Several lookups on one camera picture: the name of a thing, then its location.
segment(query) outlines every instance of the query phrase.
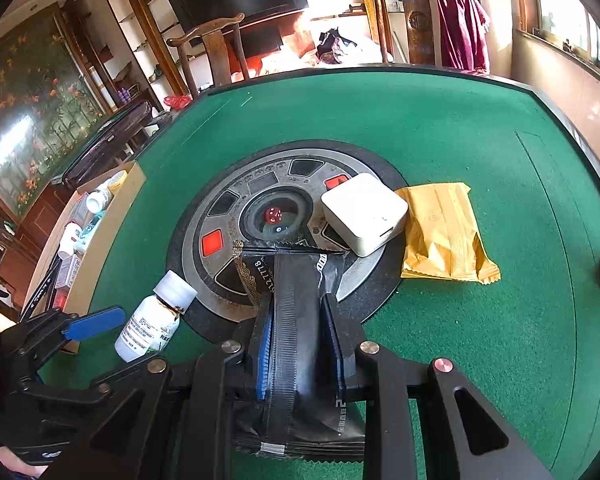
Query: blue gripper pad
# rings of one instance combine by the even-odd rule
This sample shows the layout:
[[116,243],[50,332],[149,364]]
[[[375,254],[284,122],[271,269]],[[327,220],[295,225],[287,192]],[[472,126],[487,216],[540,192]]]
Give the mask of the blue gripper pad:
[[121,326],[125,321],[126,314],[122,307],[112,306],[69,322],[69,327],[62,330],[62,334],[67,339],[80,342]]

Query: red plastic bag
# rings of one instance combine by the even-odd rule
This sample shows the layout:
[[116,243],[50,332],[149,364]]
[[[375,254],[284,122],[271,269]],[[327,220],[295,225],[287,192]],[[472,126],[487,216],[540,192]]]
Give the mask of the red plastic bag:
[[182,110],[185,106],[190,105],[192,101],[193,98],[190,95],[167,95],[167,97],[164,98],[164,104],[170,107],[171,110],[176,111]]

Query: white square device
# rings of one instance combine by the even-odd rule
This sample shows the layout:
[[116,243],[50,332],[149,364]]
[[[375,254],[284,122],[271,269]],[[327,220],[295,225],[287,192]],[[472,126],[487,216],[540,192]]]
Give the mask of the white square device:
[[407,203],[369,173],[322,196],[327,222],[358,256],[368,256],[404,231]]

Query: window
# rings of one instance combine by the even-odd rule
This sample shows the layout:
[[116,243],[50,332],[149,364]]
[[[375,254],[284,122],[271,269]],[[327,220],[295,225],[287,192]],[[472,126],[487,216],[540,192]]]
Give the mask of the window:
[[540,11],[543,32],[568,40],[581,49],[574,54],[600,68],[600,28],[580,0],[540,0]]

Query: white pill bottle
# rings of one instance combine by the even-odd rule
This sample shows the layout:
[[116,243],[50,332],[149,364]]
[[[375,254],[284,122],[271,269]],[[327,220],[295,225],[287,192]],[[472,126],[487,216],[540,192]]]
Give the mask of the white pill bottle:
[[142,300],[116,340],[118,355],[127,363],[162,350],[180,325],[197,291],[172,270],[154,288],[155,295]]

